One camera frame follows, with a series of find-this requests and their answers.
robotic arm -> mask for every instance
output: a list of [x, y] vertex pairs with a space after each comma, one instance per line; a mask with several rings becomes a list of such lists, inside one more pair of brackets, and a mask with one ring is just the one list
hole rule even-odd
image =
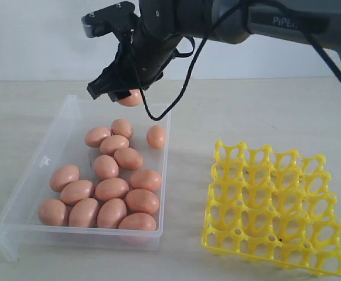
[[[295, 11], [296, 21], [263, 2]], [[235, 5], [237, 10], [212, 32]], [[337, 51], [341, 59], [341, 0], [139, 0], [141, 16], [134, 10], [134, 4], [121, 2], [82, 18], [88, 37], [113, 32], [120, 42], [114, 61], [88, 84], [93, 99], [108, 94], [118, 101], [139, 83], [147, 90], [162, 78], [172, 59], [182, 57], [176, 47], [183, 37], [193, 43], [193, 37], [207, 33], [209, 40], [228, 44], [241, 43], [252, 34], [308, 44], [297, 24], [301, 23], [323, 48]]]

brown egg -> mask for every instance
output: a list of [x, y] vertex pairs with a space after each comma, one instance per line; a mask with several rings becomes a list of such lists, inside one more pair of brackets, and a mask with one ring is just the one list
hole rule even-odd
[[124, 201], [114, 198], [100, 208], [97, 224], [100, 228], [117, 228], [120, 222], [126, 217], [127, 209]]
[[[118, 226], [118, 229], [131, 229], [131, 230], [144, 230], [144, 231], [155, 231], [156, 221], [149, 214], [135, 213], [128, 215], [124, 218]], [[141, 244], [146, 242], [148, 237], [131, 237], [131, 236], [120, 236], [120, 238], [131, 244]]]
[[99, 203], [93, 198], [79, 201], [69, 215], [70, 227], [93, 227], [99, 212]]
[[125, 107], [135, 107], [142, 103], [142, 96], [140, 90], [130, 90], [131, 95], [127, 98], [119, 100], [118, 103]]
[[147, 143], [152, 148], [162, 148], [166, 141], [166, 131], [159, 125], [152, 126], [147, 131]]
[[47, 199], [38, 208], [37, 214], [44, 225], [65, 227], [69, 217], [69, 210], [58, 199]]
[[130, 125], [129, 121], [125, 119], [117, 119], [113, 121], [111, 127], [113, 135], [121, 135], [127, 139], [131, 139], [133, 136], [133, 127]]
[[100, 180], [118, 176], [118, 165], [113, 157], [100, 155], [94, 162], [94, 171]]
[[139, 170], [130, 177], [130, 186], [133, 189], [147, 189], [157, 191], [162, 184], [162, 176], [155, 170]]
[[100, 152], [105, 155], [113, 155], [117, 149], [128, 148], [129, 140], [121, 135], [106, 138], [100, 145]]
[[69, 183], [79, 180], [80, 171], [76, 165], [65, 165], [58, 168], [49, 180], [50, 188], [61, 192]]
[[129, 171], [138, 170], [143, 166], [142, 155], [133, 148], [117, 149], [114, 159], [121, 168]]
[[91, 148], [98, 148], [102, 141], [111, 135], [111, 130], [108, 127], [95, 127], [84, 136], [84, 142]]
[[159, 209], [159, 199], [146, 189], [134, 189], [126, 195], [126, 204], [133, 213], [154, 214]]
[[118, 177], [103, 180], [95, 188], [95, 196], [100, 201], [106, 202], [113, 198], [124, 198], [129, 192], [129, 184]]
[[74, 206], [82, 199], [94, 194], [94, 184], [89, 180], [76, 180], [61, 191], [60, 199], [68, 206]]

yellow egg tray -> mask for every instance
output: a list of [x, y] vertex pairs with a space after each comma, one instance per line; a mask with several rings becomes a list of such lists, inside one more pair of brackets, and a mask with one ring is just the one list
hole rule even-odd
[[341, 219], [334, 215], [337, 197], [328, 190], [324, 155], [305, 158], [295, 149], [277, 153], [270, 145], [254, 150], [218, 140], [214, 158], [203, 247], [341, 276]]

tabletop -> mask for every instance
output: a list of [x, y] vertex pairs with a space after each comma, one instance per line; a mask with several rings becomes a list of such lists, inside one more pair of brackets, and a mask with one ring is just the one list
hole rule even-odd
[[[160, 81], [149, 102], [170, 102], [181, 81]], [[0, 213], [67, 95], [89, 99], [85, 82], [0, 82]], [[21, 245], [0, 253], [0, 280], [311, 280], [304, 270], [216, 256], [201, 246], [214, 144], [245, 141], [326, 156], [341, 218], [341, 85], [334, 78], [192, 81], [172, 111], [164, 232], [157, 251]], [[341, 280], [326, 277], [324, 280]]]

clear plastic container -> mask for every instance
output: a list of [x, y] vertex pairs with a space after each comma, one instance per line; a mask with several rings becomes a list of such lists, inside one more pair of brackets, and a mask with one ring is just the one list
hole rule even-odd
[[[149, 104], [154, 112], [160, 112], [166, 106]], [[47, 198], [59, 197], [49, 188], [52, 173], [62, 165], [76, 164], [81, 170], [81, 178], [98, 183], [92, 163], [100, 152], [84, 144], [84, 135], [94, 126], [109, 127], [118, 118], [129, 120], [134, 128], [130, 145], [142, 153], [143, 169], [154, 169], [162, 174], [162, 187], [155, 193], [160, 200], [159, 211], [154, 214], [156, 231], [42, 225], [37, 216], [39, 204]], [[164, 126], [167, 131], [166, 146], [162, 149], [152, 149], [146, 142], [146, 132], [155, 124]], [[0, 215], [0, 250], [5, 259], [8, 262], [18, 260], [20, 244], [155, 250], [163, 233], [170, 124], [170, 114], [153, 122], [142, 106], [126, 108], [112, 104], [108, 99], [85, 101], [74, 95], [68, 96]], [[119, 176], [128, 179], [129, 175], [130, 172], [121, 171]], [[124, 242], [120, 236], [147, 239], [143, 244], [133, 245]]]

